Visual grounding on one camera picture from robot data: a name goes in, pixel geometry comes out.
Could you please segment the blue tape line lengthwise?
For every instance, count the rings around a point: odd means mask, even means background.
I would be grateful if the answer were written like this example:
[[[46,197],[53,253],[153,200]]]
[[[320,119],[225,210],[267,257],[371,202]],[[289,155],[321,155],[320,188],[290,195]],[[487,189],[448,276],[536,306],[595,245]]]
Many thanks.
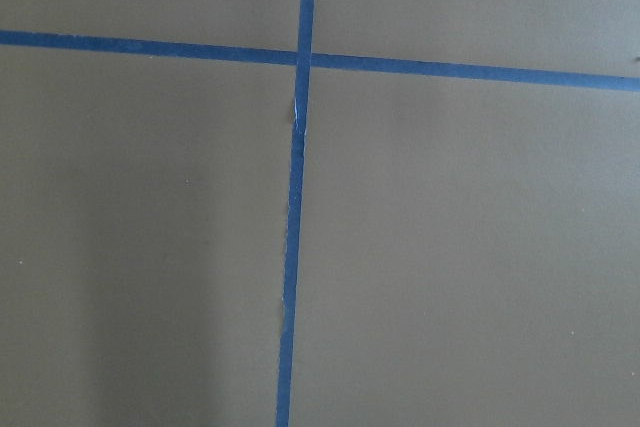
[[[315,0],[300,0],[283,266],[282,323],[279,342],[274,421],[274,425],[277,427],[287,426],[290,422],[299,243],[314,11]]]

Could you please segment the blue tape line crosswise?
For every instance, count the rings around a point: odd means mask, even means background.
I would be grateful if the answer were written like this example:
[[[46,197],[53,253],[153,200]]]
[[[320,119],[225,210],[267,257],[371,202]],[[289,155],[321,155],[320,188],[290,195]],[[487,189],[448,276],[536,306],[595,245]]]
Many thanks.
[[[7,46],[96,51],[152,57],[175,57],[283,66],[294,66],[298,60],[298,55],[295,52],[284,50],[15,30],[3,30],[1,32],[1,43]],[[313,68],[336,70],[411,74],[611,91],[637,92],[639,90],[639,79],[637,77],[326,53],[312,53],[310,55],[310,66]]]

